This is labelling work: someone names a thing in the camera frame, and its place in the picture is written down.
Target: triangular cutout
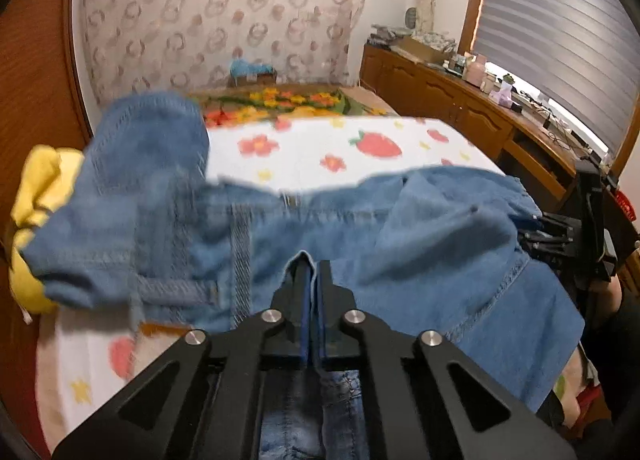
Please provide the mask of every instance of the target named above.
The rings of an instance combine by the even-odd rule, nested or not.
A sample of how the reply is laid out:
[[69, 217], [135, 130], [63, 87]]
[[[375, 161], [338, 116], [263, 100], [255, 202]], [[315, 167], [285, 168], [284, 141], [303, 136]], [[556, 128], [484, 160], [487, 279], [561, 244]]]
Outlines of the triangular cutout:
[[458, 363], [449, 364], [447, 369], [466, 416], [478, 433], [497, 426], [511, 416], [511, 412]]
[[124, 420], [151, 431], [171, 392], [180, 364], [173, 361], [165, 366], [139, 392], [132, 396], [118, 414]]

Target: pink bottle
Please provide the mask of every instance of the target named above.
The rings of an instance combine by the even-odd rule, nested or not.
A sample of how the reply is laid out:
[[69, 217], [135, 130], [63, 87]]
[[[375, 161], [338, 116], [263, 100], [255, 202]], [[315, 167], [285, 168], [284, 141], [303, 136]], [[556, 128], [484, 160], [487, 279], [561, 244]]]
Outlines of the pink bottle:
[[486, 57], [478, 54], [476, 56], [476, 60], [473, 61], [466, 70], [465, 81], [479, 88], [482, 84], [482, 80], [484, 79], [485, 64]]

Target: denim fabric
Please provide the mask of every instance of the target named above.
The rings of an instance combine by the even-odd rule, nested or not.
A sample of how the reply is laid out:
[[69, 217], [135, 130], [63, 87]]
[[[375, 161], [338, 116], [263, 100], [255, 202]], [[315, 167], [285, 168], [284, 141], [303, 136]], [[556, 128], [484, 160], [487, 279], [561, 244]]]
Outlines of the denim fabric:
[[[173, 176], [143, 199], [132, 313], [225, 331], [270, 305], [304, 250], [331, 261], [359, 308], [398, 331], [438, 330], [535, 410], [583, 325], [551, 270], [518, 246], [510, 216], [539, 213], [518, 180], [461, 167], [282, 196]], [[287, 396], [265, 405], [263, 458], [314, 458], [319, 422], [327, 458], [367, 458], [357, 374], [317, 373], [322, 416], [307, 374], [278, 377]]]
[[22, 251], [49, 299], [79, 308], [129, 300], [140, 196], [155, 173], [204, 176], [209, 139], [196, 104], [154, 93], [115, 101], [85, 151], [74, 193]]

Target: person's hand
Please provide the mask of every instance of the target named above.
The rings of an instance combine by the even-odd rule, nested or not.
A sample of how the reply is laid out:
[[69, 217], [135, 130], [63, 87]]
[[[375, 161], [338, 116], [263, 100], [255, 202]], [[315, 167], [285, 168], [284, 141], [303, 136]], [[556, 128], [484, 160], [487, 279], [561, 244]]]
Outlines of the person's hand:
[[617, 276], [607, 283], [602, 280], [594, 280], [589, 287], [596, 296], [596, 310], [593, 315], [593, 327], [600, 328], [609, 318], [620, 309], [622, 303], [622, 287]]

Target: yellow cloth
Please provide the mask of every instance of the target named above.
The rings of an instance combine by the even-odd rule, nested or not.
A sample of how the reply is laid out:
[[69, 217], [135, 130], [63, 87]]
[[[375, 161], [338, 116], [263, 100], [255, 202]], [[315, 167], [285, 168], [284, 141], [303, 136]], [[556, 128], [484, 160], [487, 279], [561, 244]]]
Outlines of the yellow cloth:
[[35, 146], [22, 168], [11, 210], [16, 230], [11, 242], [9, 284], [15, 300], [28, 312], [50, 312], [55, 304], [44, 296], [43, 284], [31, 275], [18, 251], [33, 238], [32, 228], [42, 227], [50, 213], [69, 200], [83, 159], [78, 150]]

